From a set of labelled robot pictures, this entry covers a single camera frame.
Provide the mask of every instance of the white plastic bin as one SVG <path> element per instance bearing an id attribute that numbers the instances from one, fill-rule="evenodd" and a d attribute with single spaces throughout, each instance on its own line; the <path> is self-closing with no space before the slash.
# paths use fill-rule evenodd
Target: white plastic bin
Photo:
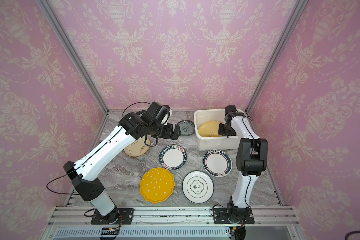
<path id="1" fill-rule="evenodd" d="M 207 151 L 213 149 L 225 150 L 225 149 L 238 149 L 240 139 L 238 136 L 230 137 L 202 137 L 197 129 L 204 122 L 216 120 L 220 123 L 225 123 L 225 110 L 224 109 L 209 109 L 198 110 L 193 114 L 196 127 L 196 142 L 197 148 L 200 151 Z"/>

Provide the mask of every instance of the beige plate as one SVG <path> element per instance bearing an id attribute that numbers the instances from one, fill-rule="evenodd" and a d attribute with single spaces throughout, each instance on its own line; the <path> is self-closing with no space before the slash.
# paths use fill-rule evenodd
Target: beige plate
<path id="1" fill-rule="evenodd" d="M 125 154 L 130 157 L 139 157 L 143 156 L 146 152 L 148 152 L 149 147 L 144 144 L 145 137 L 141 137 L 134 141 L 132 144 L 124 148 Z M 147 144 L 150 145 L 151 141 L 147 138 Z"/>

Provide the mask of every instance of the plate rim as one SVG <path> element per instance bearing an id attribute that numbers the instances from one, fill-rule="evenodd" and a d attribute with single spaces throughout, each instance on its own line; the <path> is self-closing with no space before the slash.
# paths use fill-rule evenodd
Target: plate rim
<path id="1" fill-rule="evenodd" d="M 191 122 L 193 124 L 193 131 L 191 134 L 189 135 L 184 135 L 182 134 L 183 136 L 191 136 L 192 134 L 194 134 L 196 132 L 196 126 L 195 126 L 195 123 L 191 120 L 180 120 L 177 124 L 179 125 L 181 122 Z"/>
<path id="2" fill-rule="evenodd" d="M 206 166 L 206 159 L 208 158 L 208 156 L 209 155 L 212 155 L 212 154 L 215 154 L 215 153 L 217 153 L 217 154 L 221 154 L 223 157 L 225 157 L 226 158 L 226 156 L 228 157 L 228 159 L 229 159 L 229 161 L 228 161 L 228 172 L 227 173 L 225 173 L 225 175 L 223 175 L 223 176 L 219 176 L 218 174 L 215 174 L 215 173 L 213 173 L 213 172 L 211 172 L 209 169 L 208 169 L 208 167 Z M 219 149 L 212 149 L 212 150 L 209 150 L 209 151 L 207 151 L 205 154 L 204 154 L 204 156 L 203 156 L 203 167 L 204 167 L 204 169 L 209 173 L 209 174 L 211 174 L 212 176 L 214 176 L 214 177 L 225 177 L 225 176 L 227 176 L 230 172 L 231 172 L 231 170 L 232 170 L 232 159 L 231 159 L 231 157 L 226 153 L 226 152 L 224 152 L 224 151 L 221 151 L 221 150 L 219 150 Z"/>
<path id="3" fill-rule="evenodd" d="M 213 196 L 213 194 L 215 193 L 215 184 L 213 183 L 213 180 L 211 179 L 211 177 L 210 176 L 208 176 L 208 174 L 206 173 L 206 172 L 204 172 L 204 171 L 201 171 L 201 170 L 194 170 L 194 171 L 191 171 L 191 172 L 203 172 L 203 173 L 205 173 L 205 175 L 207 176 L 207 177 L 209 177 L 209 179 L 211 180 L 211 182 L 212 182 L 212 186 L 213 186 L 213 189 L 212 189 L 212 194 L 211 194 L 211 196 L 209 197 L 209 199 L 208 200 L 206 200 L 205 202 L 207 202 L 207 201 L 209 201 L 211 198 L 212 198 L 212 196 Z M 182 190 L 183 190 L 183 195 L 187 198 L 187 196 L 185 195 L 185 193 L 184 193 L 184 188 L 183 188 L 183 184 L 184 184 L 184 179 L 188 176 L 188 174 L 190 174 L 191 172 L 189 172 L 189 173 L 187 173 L 186 175 L 185 175 L 185 177 L 183 178 L 183 182 L 182 182 L 182 185 L 181 185 L 181 188 L 182 188 Z M 205 202 L 194 202 L 194 201 L 192 201 L 192 200 L 190 200 L 190 199 L 188 199 L 189 201 L 191 201 L 192 203 L 194 203 L 194 204 L 203 204 L 203 203 L 205 203 Z"/>
<path id="4" fill-rule="evenodd" d="M 169 147 L 169 146 L 179 146 L 179 147 L 181 147 L 182 149 L 184 149 L 184 152 L 182 153 L 184 159 L 183 159 L 182 163 L 181 163 L 179 166 L 176 166 L 176 167 L 177 167 L 176 169 L 174 169 L 175 167 L 170 167 L 171 169 L 168 169 L 169 167 L 166 168 L 166 167 L 163 166 L 163 164 L 165 164 L 165 163 L 164 163 L 164 160 L 163 160 L 163 157 L 164 157 L 164 155 L 165 155 L 165 153 L 166 153 L 167 151 L 164 152 L 163 156 L 160 156 L 160 155 L 161 155 L 161 153 L 163 152 L 163 150 L 164 150 L 166 147 Z M 187 151 L 185 150 L 185 148 L 182 147 L 182 146 L 180 146 L 180 145 L 177 145 L 177 144 L 169 144 L 169 145 L 163 147 L 163 149 L 162 149 L 162 150 L 160 151 L 160 153 L 158 154 L 158 162 L 160 163 L 161 167 L 163 167 L 163 168 L 165 168 L 165 169 L 167 169 L 167 170 L 169 170 L 169 171 L 174 171 L 174 170 L 180 169 L 180 168 L 181 168 L 182 166 L 184 166 L 185 163 L 187 162 L 187 158 L 188 158 L 188 155 L 187 155 Z"/>

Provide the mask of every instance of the yellow plate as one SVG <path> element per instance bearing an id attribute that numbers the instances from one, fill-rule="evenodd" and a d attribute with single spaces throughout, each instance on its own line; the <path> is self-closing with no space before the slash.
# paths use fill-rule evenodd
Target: yellow plate
<path id="1" fill-rule="evenodd" d="M 215 120 L 204 122 L 197 131 L 202 137 L 221 137 L 219 135 L 219 124 L 220 122 Z"/>
<path id="2" fill-rule="evenodd" d="M 175 179 L 169 170 L 156 167 L 144 174 L 140 182 L 140 193 L 151 203 L 164 202 L 173 193 Z"/>
<path id="3" fill-rule="evenodd" d="M 126 155 L 130 157 L 140 157 L 146 154 L 149 150 L 149 147 L 144 144 L 145 137 L 141 137 L 124 148 L 124 152 Z M 147 138 L 147 144 L 151 145 L 151 141 L 149 137 Z"/>

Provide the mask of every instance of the damask pattern wallpaper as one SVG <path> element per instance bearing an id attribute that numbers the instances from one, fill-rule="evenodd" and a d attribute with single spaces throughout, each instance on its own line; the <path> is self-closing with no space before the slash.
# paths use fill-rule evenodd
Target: damask pattern wallpaper
<path id="1" fill-rule="evenodd" d="M 110 109 L 138 101 L 159 101 L 174 109 L 228 104 L 245 109 L 295 4 L 49 2 Z"/>
<path id="2" fill-rule="evenodd" d="M 0 239 L 40 238 L 103 117 L 36 1 L 0 0 Z"/>
<path id="3" fill-rule="evenodd" d="M 306 240 L 360 230 L 360 0 L 308 2 L 253 118 Z"/>

